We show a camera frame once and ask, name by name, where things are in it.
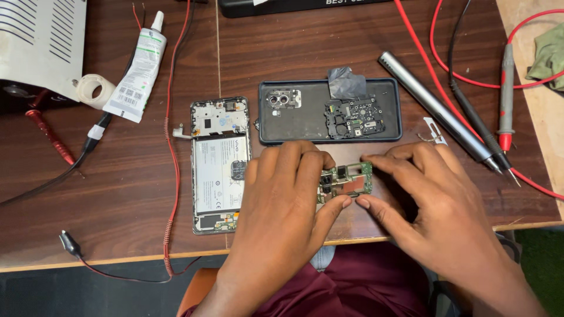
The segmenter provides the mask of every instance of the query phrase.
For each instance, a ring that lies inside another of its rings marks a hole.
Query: orange chair
[[[180,317],[190,307],[199,304],[206,297],[215,283],[218,271],[218,268],[201,268],[196,271],[184,293],[182,302],[180,302],[177,317]]]

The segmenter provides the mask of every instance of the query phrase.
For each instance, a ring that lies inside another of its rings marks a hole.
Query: red wire
[[[447,94],[444,92],[443,87],[440,85],[440,82],[437,79],[437,74],[435,73],[435,70],[433,69],[433,66],[431,65],[431,61],[427,57],[427,53],[423,49],[421,42],[419,42],[419,39],[417,38],[417,35],[415,34],[415,31],[413,30],[413,27],[411,26],[411,23],[409,22],[409,19],[407,18],[406,12],[403,10],[403,6],[402,6],[400,0],[394,0],[394,3],[398,7],[399,14],[402,16],[403,22],[405,23],[407,30],[409,31],[409,35],[411,35],[411,38],[413,39],[415,45],[417,46],[417,49],[419,50],[421,57],[425,61],[425,64],[427,65],[427,69],[431,73],[431,77],[433,78],[433,82],[435,83],[435,86],[439,90],[441,96],[443,96],[443,98],[445,99],[445,102],[448,104],[451,111],[460,119],[460,121],[464,125],[469,126],[468,122],[466,122],[466,120],[462,117],[460,112],[458,112],[456,107],[449,100]],[[433,22],[435,22],[435,20],[436,20],[436,13],[437,12],[435,12],[435,17],[433,18]],[[475,131],[472,130],[472,132],[474,133],[474,135],[478,136],[478,134]],[[538,185],[537,183],[535,183],[532,180],[525,177],[523,174],[519,173],[515,168],[512,168],[511,171],[513,172],[513,174],[515,174],[517,177],[521,178],[525,183],[529,184],[530,186],[534,187],[535,189],[537,189],[537,190],[539,190],[539,191],[541,191],[541,192],[543,192],[543,193],[545,193],[549,196],[564,200],[564,196],[559,195],[555,192],[552,192],[552,191],[542,187],[541,185]]]
[[[445,63],[440,59],[439,54],[437,53],[437,50],[435,48],[435,24],[437,22],[437,16],[439,15],[439,11],[440,11],[440,5],[443,3],[443,0],[439,0],[438,4],[437,4],[437,8],[435,9],[435,14],[433,15],[433,20],[431,21],[431,31],[429,34],[429,41],[431,43],[431,52],[433,53],[433,56],[435,56],[435,59],[437,60],[437,63],[439,63],[439,65],[448,72],[448,66],[445,65]],[[544,11],[541,13],[537,13],[529,18],[527,18],[526,20],[524,20],[523,22],[519,23],[519,25],[517,25],[513,31],[511,32],[511,34],[509,35],[509,40],[508,43],[511,43],[513,40],[513,36],[515,35],[515,33],[517,32],[517,30],[519,30],[523,24],[529,22],[530,20],[539,17],[539,16],[543,16],[543,15],[547,15],[547,14],[552,14],[552,13],[564,13],[564,9],[555,9],[555,10],[548,10],[548,11]],[[486,87],[486,88],[494,88],[494,89],[499,89],[501,88],[500,85],[492,85],[490,83],[483,83],[483,82],[479,82],[479,81],[473,81],[471,79],[468,79],[460,74],[457,73],[453,73],[453,75],[464,81],[467,83],[470,83],[472,85],[476,85],[476,86],[480,86],[480,87]],[[532,83],[527,83],[525,85],[515,85],[513,88],[515,89],[520,89],[520,88],[529,88],[529,87],[534,87],[534,86],[539,86],[542,85],[546,82],[552,81],[560,76],[564,75],[564,71],[559,72],[556,75],[553,75],[551,77],[548,77],[546,79],[543,79],[541,81],[537,81],[537,82],[532,82]]]
[[[186,7],[186,17],[184,18],[184,25],[182,26],[182,30],[180,31],[180,35],[178,36],[178,40],[176,42],[176,45],[174,46],[173,55],[172,55],[171,62],[170,62],[169,83],[168,83],[168,87],[167,87],[167,91],[166,91],[165,137],[166,137],[166,141],[169,145],[170,154],[173,158],[174,175],[175,175],[175,178],[176,178],[176,193],[175,193],[175,198],[174,198],[174,205],[173,205],[172,212],[170,213],[169,221],[167,223],[167,228],[166,228],[166,231],[165,231],[165,238],[164,238],[164,243],[163,243],[163,255],[164,255],[164,260],[165,260],[165,266],[166,266],[166,270],[167,270],[167,272],[169,273],[170,276],[180,275],[180,274],[184,273],[190,267],[190,265],[192,265],[193,262],[195,262],[199,259],[199,258],[195,259],[192,263],[190,263],[184,269],[184,271],[182,271],[180,273],[175,273],[172,266],[170,265],[170,257],[169,257],[170,230],[172,229],[172,225],[173,225],[173,222],[174,222],[174,215],[176,214],[176,211],[177,211],[177,208],[178,208],[178,198],[179,198],[179,194],[180,194],[180,168],[178,166],[178,159],[176,157],[176,154],[174,153],[174,148],[173,148],[172,144],[170,143],[170,135],[169,135],[169,115],[170,115],[170,103],[171,103],[170,97],[171,97],[171,87],[172,87],[173,73],[174,73],[174,57],[176,56],[178,45],[180,44],[180,42],[182,40],[182,34],[184,34],[184,30],[186,29],[186,25],[188,23],[189,13],[190,13],[190,1],[188,1],[188,5]]]
[[[139,30],[141,31],[141,23],[139,23],[139,19],[137,18],[137,13],[135,13],[135,3],[131,3],[133,6],[133,15],[135,16],[135,20],[137,21],[137,25],[139,26]]]

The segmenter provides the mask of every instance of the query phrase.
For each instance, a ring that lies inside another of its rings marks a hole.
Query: wooden table
[[[411,22],[428,49],[434,2],[405,1]],[[446,55],[453,24],[463,3],[446,1],[439,15],[436,44]],[[180,32],[185,3],[145,1],[147,23],[157,10],[165,13],[163,34],[169,40],[160,75],[143,120],[135,124],[115,118],[97,149],[81,170],[32,199],[0,210],[0,272],[78,266],[63,250],[57,235],[69,231],[92,264],[162,258],[162,238],[174,195],[174,169],[162,122],[166,82],[173,42]],[[91,2],[88,7],[84,73],[101,74],[118,83],[138,28],[128,2]],[[499,61],[506,41],[495,3],[476,0],[469,9],[456,46],[456,71],[484,82],[499,82]],[[257,90],[263,80],[325,78],[327,69],[349,65],[366,77],[390,77],[376,62],[391,50],[435,91],[393,3],[329,8],[288,14],[226,19],[215,3],[196,5],[190,34],[181,45],[173,86],[171,125],[188,122],[194,100],[243,95],[250,101],[250,117],[257,118]],[[435,63],[446,87],[447,75]],[[497,90],[461,84],[488,127],[497,127]],[[388,148],[429,135],[423,108],[400,88],[403,138],[396,143],[322,145],[338,164],[358,161],[361,153]],[[100,112],[84,105],[45,112],[61,139],[79,153]],[[515,92],[514,166],[550,188],[535,130],[523,92]],[[532,188],[517,188],[476,164],[450,137],[448,144],[480,188],[487,213],[496,228],[519,228],[560,221],[556,203]],[[0,200],[31,189],[59,175],[68,166],[37,127],[23,114],[0,117]],[[252,131],[253,155],[264,148]],[[180,206],[171,239],[171,257],[227,253],[233,234],[197,236],[192,233],[190,143],[173,140],[182,173]],[[374,178],[373,194],[413,214],[413,205],[389,178]],[[385,232],[356,205],[339,216],[327,244],[386,239]]]

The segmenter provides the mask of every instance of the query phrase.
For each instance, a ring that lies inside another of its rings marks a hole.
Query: finger
[[[306,140],[284,142],[284,144],[280,147],[280,153],[278,154],[278,161],[276,163],[276,170],[274,173],[291,178],[292,182],[294,182],[302,154],[307,151],[319,150],[313,143]]]
[[[367,209],[398,244],[405,244],[418,235],[411,224],[387,202],[371,195],[360,195],[356,198],[356,203]]]
[[[460,164],[460,161],[452,152],[450,147],[444,144],[437,144],[435,149],[443,157],[443,160],[447,164],[448,168],[450,168],[455,174],[468,177],[466,171],[462,167],[462,164]]]
[[[362,161],[369,161],[377,169],[392,175],[396,182],[408,192],[419,207],[433,203],[433,197],[441,193],[437,184],[424,176],[413,164],[382,155],[363,155]]]
[[[315,193],[319,186],[321,170],[324,166],[335,163],[331,155],[325,151],[308,151],[302,155],[296,175],[296,189],[298,192]]]
[[[318,210],[315,214],[314,227],[311,230],[310,247],[312,249],[318,250],[323,245],[335,219],[352,202],[353,200],[347,195],[341,195],[329,200]]]
[[[280,147],[267,147],[258,158],[257,180],[270,179],[274,174]]]
[[[258,159],[254,158],[247,162],[245,169],[245,185],[252,185],[257,180]]]
[[[413,164],[425,176],[434,181],[440,181],[445,177],[452,176],[443,157],[429,142],[417,142],[393,147],[386,153],[386,156],[401,160],[413,159]]]

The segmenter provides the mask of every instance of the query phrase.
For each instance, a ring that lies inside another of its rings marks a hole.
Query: tape roll
[[[102,87],[102,91],[96,98],[92,98],[92,93],[100,86]],[[98,110],[102,110],[102,107],[108,102],[115,89],[116,86],[114,84],[96,74],[84,75],[80,78],[76,86],[78,99]]]

